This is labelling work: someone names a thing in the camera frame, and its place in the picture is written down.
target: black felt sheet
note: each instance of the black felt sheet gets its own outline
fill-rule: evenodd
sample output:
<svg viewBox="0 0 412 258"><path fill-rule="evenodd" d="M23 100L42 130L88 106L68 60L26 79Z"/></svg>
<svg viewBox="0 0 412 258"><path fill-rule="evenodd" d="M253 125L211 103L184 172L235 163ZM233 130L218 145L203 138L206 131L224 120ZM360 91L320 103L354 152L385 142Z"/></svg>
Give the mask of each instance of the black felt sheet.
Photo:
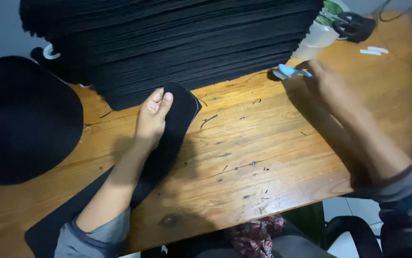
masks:
<svg viewBox="0 0 412 258"><path fill-rule="evenodd" d="M21 0L23 28L45 37L115 110L159 81L188 90L286 63L322 0Z"/></svg>
<svg viewBox="0 0 412 258"><path fill-rule="evenodd" d="M187 129L201 109L197 98L178 83L166 83L164 91L173 94L173 105L166 115L165 132L160 143L147 158L141 172L131 208L137 207L173 167ZM112 168L26 231L25 241L36 258L53 258L60 228L85 208L111 171Z"/></svg>

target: gray sleeve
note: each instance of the gray sleeve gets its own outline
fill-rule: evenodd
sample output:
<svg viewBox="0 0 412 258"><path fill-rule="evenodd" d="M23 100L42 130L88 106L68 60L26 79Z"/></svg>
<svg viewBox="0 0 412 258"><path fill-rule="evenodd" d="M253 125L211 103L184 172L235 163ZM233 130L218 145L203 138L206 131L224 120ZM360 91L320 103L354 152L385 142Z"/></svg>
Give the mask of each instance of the gray sleeve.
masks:
<svg viewBox="0 0 412 258"><path fill-rule="evenodd" d="M121 243L129 232L129 212L126 210L115 219L92 232L83 232L76 219L61 227L55 258L111 258L118 257Z"/></svg>
<svg viewBox="0 0 412 258"><path fill-rule="evenodd" d="M392 184L377 189L384 257L412 257L412 166Z"/></svg>

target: white paper strip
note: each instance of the white paper strip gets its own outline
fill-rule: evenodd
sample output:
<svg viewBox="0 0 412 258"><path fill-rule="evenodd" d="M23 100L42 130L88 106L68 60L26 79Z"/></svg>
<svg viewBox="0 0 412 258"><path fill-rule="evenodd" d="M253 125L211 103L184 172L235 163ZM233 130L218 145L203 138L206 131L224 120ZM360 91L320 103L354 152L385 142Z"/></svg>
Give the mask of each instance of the white paper strip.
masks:
<svg viewBox="0 0 412 258"><path fill-rule="evenodd" d="M360 52L362 54L370 54L370 55L377 55L377 56L381 56L381 52L378 51L373 51L373 50L365 50L365 49L361 49Z"/></svg>
<svg viewBox="0 0 412 258"><path fill-rule="evenodd" d="M383 52L383 53L386 53L386 54L389 53L389 51L387 51L387 49L380 48L380 47L375 47L375 46L369 46L367 49L368 50L373 50L373 51L378 51L378 52Z"/></svg>

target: blue tool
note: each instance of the blue tool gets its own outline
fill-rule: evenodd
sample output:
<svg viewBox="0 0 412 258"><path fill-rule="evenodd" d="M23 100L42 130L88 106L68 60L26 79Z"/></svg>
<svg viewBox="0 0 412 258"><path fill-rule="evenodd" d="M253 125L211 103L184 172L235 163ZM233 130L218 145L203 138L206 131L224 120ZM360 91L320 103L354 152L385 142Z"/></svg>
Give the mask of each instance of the blue tool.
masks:
<svg viewBox="0 0 412 258"><path fill-rule="evenodd" d="M301 74L306 77L313 77L311 73L299 69L295 69L288 65L280 64L278 69L273 70L273 74L278 77L279 79L286 79L287 77L291 76L292 74Z"/></svg>

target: forearm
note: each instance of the forearm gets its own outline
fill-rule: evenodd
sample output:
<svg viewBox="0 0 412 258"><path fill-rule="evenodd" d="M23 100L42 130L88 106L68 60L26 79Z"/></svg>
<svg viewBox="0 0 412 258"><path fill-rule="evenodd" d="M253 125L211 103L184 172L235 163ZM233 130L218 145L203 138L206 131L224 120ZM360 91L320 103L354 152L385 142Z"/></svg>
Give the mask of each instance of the forearm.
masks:
<svg viewBox="0 0 412 258"><path fill-rule="evenodd" d="M411 158L378 127L366 108L343 108L335 116L365 154L374 184L393 178L412 164Z"/></svg>
<svg viewBox="0 0 412 258"><path fill-rule="evenodd" d="M77 217L84 232L106 224L128 209L140 172L150 154L150 146L135 140L133 146L115 165L109 177Z"/></svg>

